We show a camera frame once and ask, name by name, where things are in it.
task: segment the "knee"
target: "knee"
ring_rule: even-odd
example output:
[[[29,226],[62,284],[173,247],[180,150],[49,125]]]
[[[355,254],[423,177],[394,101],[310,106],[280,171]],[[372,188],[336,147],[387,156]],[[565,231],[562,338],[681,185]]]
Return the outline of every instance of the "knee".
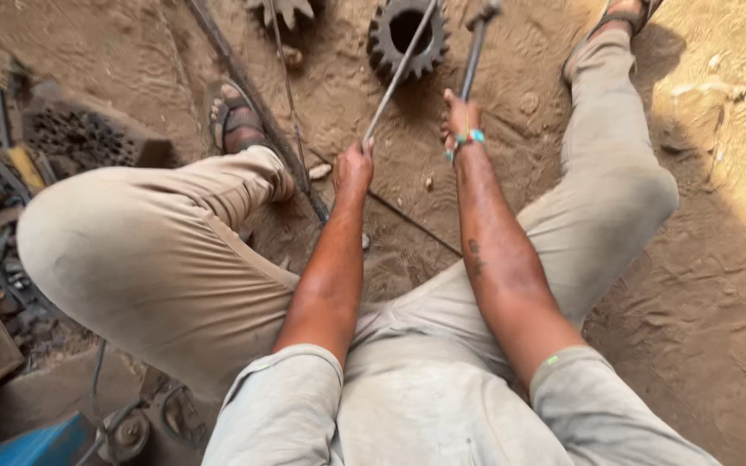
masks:
[[[612,175],[619,185],[623,205],[635,216],[650,217],[660,224],[678,209],[678,185],[665,168],[630,167]]]
[[[25,270],[40,288],[49,274],[56,281],[74,271],[93,270],[98,262],[121,253],[118,238],[134,238],[136,226],[129,212],[133,187],[119,182],[124,170],[74,176],[49,187],[26,207],[16,228],[16,245]]]

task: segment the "gear teeth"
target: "gear teeth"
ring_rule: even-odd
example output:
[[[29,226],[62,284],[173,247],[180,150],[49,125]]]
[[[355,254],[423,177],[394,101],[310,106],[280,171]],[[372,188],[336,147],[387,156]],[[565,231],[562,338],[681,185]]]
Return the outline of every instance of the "gear teeth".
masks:
[[[247,0],[244,7],[258,15],[264,17],[264,26],[267,29],[271,29],[273,26],[273,17],[270,12],[269,2],[271,0]],[[278,16],[282,16],[284,24],[290,31],[297,29],[296,16],[301,16],[309,19],[315,18],[315,11],[311,0],[275,0],[275,13]]]
[[[414,2],[386,0],[385,5],[376,7],[376,16],[370,20],[367,31],[367,54],[370,69],[386,84],[394,78],[395,71],[405,56],[396,48],[394,38],[390,35],[389,25],[393,26],[394,20],[406,13],[424,14],[424,8],[420,8],[421,11],[417,8]],[[443,28],[447,22],[448,19],[442,16],[439,9],[431,16],[428,26],[432,33],[430,44],[422,52],[417,52],[416,55],[411,57],[399,81],[421,79],[423,76],[433,73],[433,69],[443,62],[443,55],[448,51],[445,39],[451,35]]]

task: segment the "wristband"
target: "wristband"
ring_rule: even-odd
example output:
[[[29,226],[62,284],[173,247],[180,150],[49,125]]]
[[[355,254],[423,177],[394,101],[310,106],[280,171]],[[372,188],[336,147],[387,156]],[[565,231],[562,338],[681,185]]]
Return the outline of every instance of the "wristband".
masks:
[[[445,150],[445,158],[447,158],[451,164],[453,164],[453,159],[457,156],[457,153],[462,146],[468,145],[469,143],[485,144],[485,134],[479,129],[472,129],[465,134],[457,134],[454,136],[454,139],[456,140],[456,144],[453,146],[453,149]]]

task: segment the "beige trousers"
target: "beige trousers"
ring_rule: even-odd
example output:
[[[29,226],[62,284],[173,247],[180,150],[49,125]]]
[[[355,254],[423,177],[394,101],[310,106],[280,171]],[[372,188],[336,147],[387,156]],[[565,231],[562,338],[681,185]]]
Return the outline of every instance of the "beige trousers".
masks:
[[[580,53],[565,175],[518,217],[578,327],[678,204],[629,79],[628,36],[608,31]],[[27,208],[22,261],[72,318],[197,395],[222,399],[244,366],[268,354],[298,279],[234,233],[284,197],[283,170],[270,149],[253,147],[177,170],[75,176]],[[408,332],[455,338],[508,372],[462,262],[399,299],[364,304],[354,345]]]

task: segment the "toe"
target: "toe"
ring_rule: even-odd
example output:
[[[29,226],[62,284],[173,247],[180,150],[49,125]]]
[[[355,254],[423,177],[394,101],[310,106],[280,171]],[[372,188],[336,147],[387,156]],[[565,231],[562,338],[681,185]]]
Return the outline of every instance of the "toe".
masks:
[[[221,86],[221,95],[224,98],[234,98],[240,97],[240,92],[238,92],[237,89],[234,89],[231,85],[224,84]]]

